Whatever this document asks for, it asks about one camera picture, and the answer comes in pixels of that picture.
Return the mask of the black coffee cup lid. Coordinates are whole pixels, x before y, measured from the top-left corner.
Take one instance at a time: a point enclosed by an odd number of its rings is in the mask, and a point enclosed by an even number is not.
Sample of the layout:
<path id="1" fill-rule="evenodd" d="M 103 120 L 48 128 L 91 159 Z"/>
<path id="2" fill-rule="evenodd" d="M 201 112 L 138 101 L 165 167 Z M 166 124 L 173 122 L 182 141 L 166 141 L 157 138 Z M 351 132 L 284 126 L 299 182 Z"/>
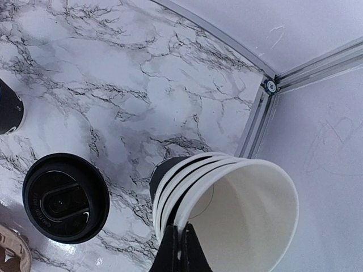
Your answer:
<path id="1" fill-rule="evenodd" d="M 37 160 L 24 178 L 22 199 L 35 228 L 63 244 L 80 244 L 95 237 L 105 225 L 110 207 L 100 170 L 69 153 Z"/>

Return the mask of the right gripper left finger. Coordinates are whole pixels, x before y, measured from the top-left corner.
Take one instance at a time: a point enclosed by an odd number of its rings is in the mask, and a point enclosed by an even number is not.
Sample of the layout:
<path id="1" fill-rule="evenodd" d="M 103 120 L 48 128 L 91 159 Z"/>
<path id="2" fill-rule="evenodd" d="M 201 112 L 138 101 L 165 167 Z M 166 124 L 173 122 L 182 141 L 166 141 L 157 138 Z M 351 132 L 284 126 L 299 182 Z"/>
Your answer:
<path id="1" fill-rule="evenodd" d="M 178 271 L 178 251 L 179 240 L 177 228 L 175 226 L 167 226 L 157 255 L 149 272 Z"/>

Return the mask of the black paper coffee cup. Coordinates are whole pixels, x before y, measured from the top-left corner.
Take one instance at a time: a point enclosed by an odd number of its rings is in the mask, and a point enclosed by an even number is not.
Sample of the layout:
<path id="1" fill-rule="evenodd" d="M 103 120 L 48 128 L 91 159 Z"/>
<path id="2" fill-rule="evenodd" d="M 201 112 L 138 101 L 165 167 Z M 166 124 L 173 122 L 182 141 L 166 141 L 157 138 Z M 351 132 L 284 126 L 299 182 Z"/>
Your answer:
<path id="1" fill-rule="evenodd" d="M 40 209 L 50 226 L 53 240 L 77 244 L 94 237 L 109 213 L 109 196 L 99 171 L 49 170 L 43 183 Z"/>
<path id="2" fill-rule="evenodd" d="M 272 271 L 288 250 L 298 217 L 296 187 L 281 167 L 239 159 L 193 179 L 174 225 L 193 225 L 213 271 Z"/>

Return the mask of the brown cardboard cup carrier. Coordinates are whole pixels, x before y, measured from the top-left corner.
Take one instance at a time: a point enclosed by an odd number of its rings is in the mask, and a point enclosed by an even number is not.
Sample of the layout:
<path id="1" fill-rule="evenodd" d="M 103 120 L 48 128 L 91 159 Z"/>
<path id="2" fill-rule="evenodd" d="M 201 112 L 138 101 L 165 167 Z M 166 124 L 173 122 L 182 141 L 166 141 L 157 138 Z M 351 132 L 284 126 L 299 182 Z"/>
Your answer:
<path id="1" fill-rule="evenodd" d="M 27 239 L 1 223 L 1 271 L 30 272 L 31 266 L 32 255 Z"/>

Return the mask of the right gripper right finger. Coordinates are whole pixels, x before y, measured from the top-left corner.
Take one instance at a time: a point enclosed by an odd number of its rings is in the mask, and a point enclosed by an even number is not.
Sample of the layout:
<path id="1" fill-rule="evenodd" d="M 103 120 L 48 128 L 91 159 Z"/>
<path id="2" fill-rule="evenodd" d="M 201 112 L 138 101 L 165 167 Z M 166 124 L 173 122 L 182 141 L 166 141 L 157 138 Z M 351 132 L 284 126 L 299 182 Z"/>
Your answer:
<path id="1" fill-rule="evenodd" d="M 192 224 L 187 223 L 180 240 L 180 271 L 212 272 Z"/>

